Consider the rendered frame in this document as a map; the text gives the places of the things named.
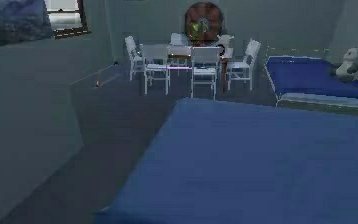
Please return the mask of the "dark framed window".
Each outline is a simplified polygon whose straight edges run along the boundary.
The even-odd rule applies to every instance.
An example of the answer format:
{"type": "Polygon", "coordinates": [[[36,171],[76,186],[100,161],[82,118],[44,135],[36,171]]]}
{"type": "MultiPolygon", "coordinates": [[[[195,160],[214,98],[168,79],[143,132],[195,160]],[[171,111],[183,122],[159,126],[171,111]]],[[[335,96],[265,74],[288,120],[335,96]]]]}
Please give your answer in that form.
{"type": "Polygon", "coordinates": [[[44,0],[55,39],[89,34],[84,0],[44,0]]]}

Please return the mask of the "white panda plush toy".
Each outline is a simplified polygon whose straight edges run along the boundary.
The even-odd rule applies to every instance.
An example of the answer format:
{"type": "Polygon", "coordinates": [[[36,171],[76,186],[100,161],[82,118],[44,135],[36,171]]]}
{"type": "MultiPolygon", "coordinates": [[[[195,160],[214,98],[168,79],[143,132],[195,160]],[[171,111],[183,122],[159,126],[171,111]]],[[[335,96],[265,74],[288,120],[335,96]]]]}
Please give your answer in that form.
{"type": "Polygon", "coordinates": [[[358,47],[347,50],[343,56],[343,61],[333,67],[332,74],[340,81],[350,82],[355,79],[358,72],[358,47]]]}

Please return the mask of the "green house plant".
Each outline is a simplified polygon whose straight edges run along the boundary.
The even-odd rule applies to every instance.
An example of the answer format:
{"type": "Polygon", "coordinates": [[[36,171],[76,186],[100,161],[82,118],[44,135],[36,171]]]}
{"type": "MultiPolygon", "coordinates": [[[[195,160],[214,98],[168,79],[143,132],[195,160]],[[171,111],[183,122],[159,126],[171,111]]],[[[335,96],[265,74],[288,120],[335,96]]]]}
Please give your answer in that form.
{"type": "Polygon", "coordinates": [[[193,22],[190,25],[190,39],[192,41],[203,41],[205,39],[205,35],[208,31],[208,28],[209,26],[207,20],[199,20],[197,22],[193,22]]]}

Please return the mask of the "round brown wall decoration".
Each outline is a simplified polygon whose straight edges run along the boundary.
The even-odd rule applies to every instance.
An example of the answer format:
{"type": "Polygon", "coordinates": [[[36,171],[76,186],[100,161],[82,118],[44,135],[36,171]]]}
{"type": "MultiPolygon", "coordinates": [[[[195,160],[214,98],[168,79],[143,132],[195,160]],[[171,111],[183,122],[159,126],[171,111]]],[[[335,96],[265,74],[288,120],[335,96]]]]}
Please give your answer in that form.
{"type": "Polygon", "coordinates": [[[185,13],[185,34],[195,45],[208,45],[215,42],[223,31],[224,16],[220,8],[212,2],[197,2],[192,4],[185,13]],[[189,37],[190,25],[199,20],[208,21],[208,31],[203,41],[192,41],[189,37]]]}

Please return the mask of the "large blue bed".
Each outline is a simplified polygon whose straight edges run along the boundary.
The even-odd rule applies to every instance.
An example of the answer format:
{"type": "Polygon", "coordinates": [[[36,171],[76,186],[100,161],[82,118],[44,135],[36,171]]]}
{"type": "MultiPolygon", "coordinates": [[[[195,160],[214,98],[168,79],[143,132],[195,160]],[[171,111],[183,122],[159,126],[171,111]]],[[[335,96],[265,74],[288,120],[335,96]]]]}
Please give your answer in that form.
{"type": "Polygon", "coordinates": [[[358,116],[184,98],[95,224],[358,224],[358,116]]]}

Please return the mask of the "blue framed wall picture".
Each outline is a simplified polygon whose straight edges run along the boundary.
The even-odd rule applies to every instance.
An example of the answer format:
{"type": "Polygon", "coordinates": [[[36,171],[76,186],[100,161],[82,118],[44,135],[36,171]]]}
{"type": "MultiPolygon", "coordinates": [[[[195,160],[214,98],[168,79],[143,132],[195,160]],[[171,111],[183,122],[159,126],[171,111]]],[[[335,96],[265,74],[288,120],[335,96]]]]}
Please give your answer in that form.
{"type": "Polygon", "coordinates": [[[0,0],[0,47],[52,36],[44,0],[0,0]]]}

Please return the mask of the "white slatted dining chair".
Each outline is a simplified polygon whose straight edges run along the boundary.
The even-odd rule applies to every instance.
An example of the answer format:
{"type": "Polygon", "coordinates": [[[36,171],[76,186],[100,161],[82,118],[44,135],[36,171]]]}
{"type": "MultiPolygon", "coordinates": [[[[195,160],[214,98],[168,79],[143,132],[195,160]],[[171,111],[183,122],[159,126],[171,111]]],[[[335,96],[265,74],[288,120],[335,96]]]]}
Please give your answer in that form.
{"type": "Polygon", "coordinates": [[[231,89],[233,81],[249,82],[249,90],[253,90],[253,72],[257,56],[261,48],[261,43],[250,39],[247,44],[245,55],[242,61],[233,61],[227,64],[227,89],[231,89]]]}
{"type": "Polygon", "coordinates": [[[217,38],[218,38],[216,42],[217,45],[222,45],[224,48],[228,48],[230,41],[234,39],[234,36],[224,34],[224,35],[218,35],[217,38]]]}
{"type": "Polygon", "coordinates": [[[125,44],[130,60],[129,77],[130,80],[133,80],[133,77],[136,73],[143,71],[143,58],[141,53],[137,50],[134,38],[132,36],[125,38],[125,44]]]}
{"type": "Polygon", "coordinates": [[[154,81],[165,82],[165,94],[169,93],[170,74],[168,71],[167,44],[141,44],[144,75],[144,94],[154,81]]]}
{"type": "Polygon", "coordinates": [[[170,44],[174,46],[187,46],[188,45],[188,38],[185,34],[181,33],[172,33],[170,44]]]}
{"type": "Polygon", "coordinates": [[[196,85],[209,85],[216,99],[217,77],[220,62],[219,47],[193,47],[191,49],[191,93],[195,96],[196,85]]]}

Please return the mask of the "brown dining table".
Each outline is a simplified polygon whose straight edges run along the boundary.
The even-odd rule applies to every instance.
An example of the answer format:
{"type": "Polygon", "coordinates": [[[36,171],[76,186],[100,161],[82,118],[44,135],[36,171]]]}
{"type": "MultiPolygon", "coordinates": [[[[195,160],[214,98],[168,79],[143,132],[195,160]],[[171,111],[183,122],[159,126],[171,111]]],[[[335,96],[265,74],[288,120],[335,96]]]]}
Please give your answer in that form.
{"type": "MultiPolygon", "coordinates": [[[[225,68],[227,66],[227,61],[230,58],[231,50],[226,51],[222,45],[217,45],[213,47],[220,48],[220,65],[225,68]]],[[[171,71],[176,70],[185,70],[190,71],[191,73],[191,46],[174,46],[168,45],[168,71],[170,74],[170,84],[171,84],[171,71]]]]}

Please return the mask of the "blue bed with pale frame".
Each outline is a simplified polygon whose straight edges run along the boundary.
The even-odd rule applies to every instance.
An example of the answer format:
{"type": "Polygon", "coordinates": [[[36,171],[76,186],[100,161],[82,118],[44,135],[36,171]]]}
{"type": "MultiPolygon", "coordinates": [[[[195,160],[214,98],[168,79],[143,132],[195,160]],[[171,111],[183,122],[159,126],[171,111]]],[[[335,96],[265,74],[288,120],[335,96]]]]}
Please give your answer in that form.
{"type": "Polygon", "coordinates": [[[358,81],[331,76],[331,64],[322,58],[269,56],[264,68],[276,106],[298,102],[358,110],[358,81]]]}

